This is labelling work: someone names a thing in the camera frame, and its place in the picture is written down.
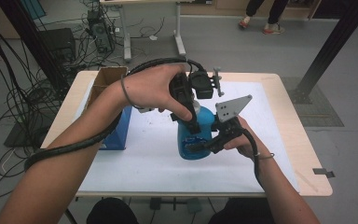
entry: metal pole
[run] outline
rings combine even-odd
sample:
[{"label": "metal pole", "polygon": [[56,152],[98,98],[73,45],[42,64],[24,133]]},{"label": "metal pole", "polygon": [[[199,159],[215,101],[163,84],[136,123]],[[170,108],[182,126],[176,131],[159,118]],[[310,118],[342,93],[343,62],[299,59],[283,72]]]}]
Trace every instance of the metal pole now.
[{"label": "metal pole", "polygon": [[295,90],[289,91],[289,96],[295,104],[310,104],[310,92],[324,74],[327,67],[337,56],[341,48],[351,37],[358,26],[358,0],[351,0],[351,4],[338,21],[333,32],[324,42],[321,50],[310,65],[305,76]]}]

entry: white paper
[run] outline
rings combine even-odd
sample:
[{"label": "white paper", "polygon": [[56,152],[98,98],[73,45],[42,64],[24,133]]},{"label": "white paper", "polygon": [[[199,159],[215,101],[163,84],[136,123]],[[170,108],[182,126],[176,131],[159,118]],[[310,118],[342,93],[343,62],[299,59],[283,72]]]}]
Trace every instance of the white paper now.
[{"label": "white paper", "polygon": [[[261,83],[221,82],[223,97],[214,93],[200,104],[215,113],[214,105],[248,94],[253,100],[243,116],[269,150],[294,188],[296,177]],[[222,150],[207,158],[186,161],[177,149],[177,123],[170,112],[140,114],[132,110],[125,150],[100,150],[83,181],[80,192],[121,193],[260,193],[254,164],[237,150]]]}]

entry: hand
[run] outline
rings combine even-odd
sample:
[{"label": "hand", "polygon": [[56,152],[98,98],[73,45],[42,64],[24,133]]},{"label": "hand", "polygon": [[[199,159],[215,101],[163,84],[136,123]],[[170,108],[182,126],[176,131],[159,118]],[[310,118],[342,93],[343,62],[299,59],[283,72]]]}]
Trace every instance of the hand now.
[{"label": "hand", "polygon": [[182,120],[190,120],[191,113],[170,95],[169,84],[179,73],[184,73],[182,64],[161,65],[147,68],[126,77],[124,85],[131,101],[141,107],[172,111]]},{"label": "hand", "polygon": [[[252,135],[252,137],[255,139],[255,142],[257,144],[257,149],[260,153],[260,155],[263,156],[269,156],[269,150],[267,147],[263,144],[263,142],[258,138],[258,136],[255,134],[255,132],[252,130],[252,128],[249,126],[248,122],[246,122],[245,119],[238,116],[238,120],[240,121],[240,124],[242,128],[249,131],[249,133]],[[232,148],[236,148],[238,152],[250,159],[254,159],[254,152],[252,150],[251,143],[249,142],[248,138],[245,137],[245,135],[241,135],[237,138],[232,139],[231,141],[227,142],[224,145],[224,148],[229,150]]]}]

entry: blue spray bottle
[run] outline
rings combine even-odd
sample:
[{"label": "blue spray bottle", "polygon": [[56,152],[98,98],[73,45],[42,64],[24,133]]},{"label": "blue spray bottle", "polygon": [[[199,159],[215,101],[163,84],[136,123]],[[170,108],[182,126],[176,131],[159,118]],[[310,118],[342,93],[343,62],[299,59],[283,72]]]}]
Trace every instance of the blue spray bottle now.
[{"label": "blue spray bottle", "polygon": [[190,133],[185,124],[178,120],[178,149],[180,156],[185,160],[199,160],[211,154],[208,149],[192,152],[186,148],[188,145],[206,143],[212,139],[211,126],[214,122],[214,114],[199,102],[193,102],[197,115],[197,123],[200,126],[200,133]]}]

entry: blue box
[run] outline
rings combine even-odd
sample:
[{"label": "blue box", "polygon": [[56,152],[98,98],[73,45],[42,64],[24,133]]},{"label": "blue box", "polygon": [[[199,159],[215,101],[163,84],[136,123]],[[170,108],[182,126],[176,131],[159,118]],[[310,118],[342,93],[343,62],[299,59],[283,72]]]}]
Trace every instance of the blue box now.
[{"label": "blue box", "polygon": [[[125,76],[127,73],[128,68],[123,66],[101,68],[92,84],[85,109],[87,109],[109,85],[120,81],[121,76]],[[126,148],[131,110],[132,106],[127,106],[123,109],[116,129],[103,140],[100,150],[124,150]]]},{"label": "blue box", "polygon": [[132,106],[127,106],[121,113],[121,119],[116,129],[106,136],[100,150],[124,150],[126,149],[127,132],[129,130]]}]

